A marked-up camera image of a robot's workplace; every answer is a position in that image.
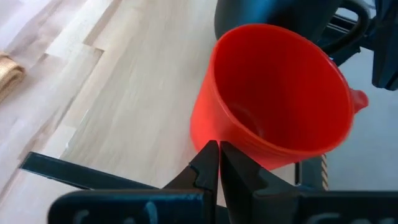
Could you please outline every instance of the wooden floor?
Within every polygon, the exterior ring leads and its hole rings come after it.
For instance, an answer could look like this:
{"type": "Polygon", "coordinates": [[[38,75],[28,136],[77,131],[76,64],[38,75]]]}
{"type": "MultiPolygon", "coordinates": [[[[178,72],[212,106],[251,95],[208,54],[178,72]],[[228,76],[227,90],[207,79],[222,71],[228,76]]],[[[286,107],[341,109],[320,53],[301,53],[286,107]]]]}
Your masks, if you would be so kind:
{"type": "MultiPolygon", "coordinates": [[[[157,187],[196,154],[189,119],[216,0],[0,5],[0,51],[27,69],[0,104],[0,223],[45,223],[75,190],[18,170],[29,151],[157,187]]],[[[293,166],[275,172],[293,182],[293,166]]]]}

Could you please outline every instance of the black bar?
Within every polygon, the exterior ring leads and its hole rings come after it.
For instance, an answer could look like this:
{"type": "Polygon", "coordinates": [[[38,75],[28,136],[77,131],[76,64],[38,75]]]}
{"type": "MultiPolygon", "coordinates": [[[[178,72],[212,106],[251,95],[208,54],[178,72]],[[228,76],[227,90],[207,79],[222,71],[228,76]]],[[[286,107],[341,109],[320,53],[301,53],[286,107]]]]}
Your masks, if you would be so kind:
{"type": "Polygon", "coordinates": [[[150,185],[79,166],[36,152],[28,153],[20,169],[79,189],[155,189],[150,185]]]}
{"type": "Polygon", "coordinates": [[[330,20],[330,24],[346,30],[351,30],[355,26],[356,21],[348,19],[347,17],[334,15],[330,20]]]}

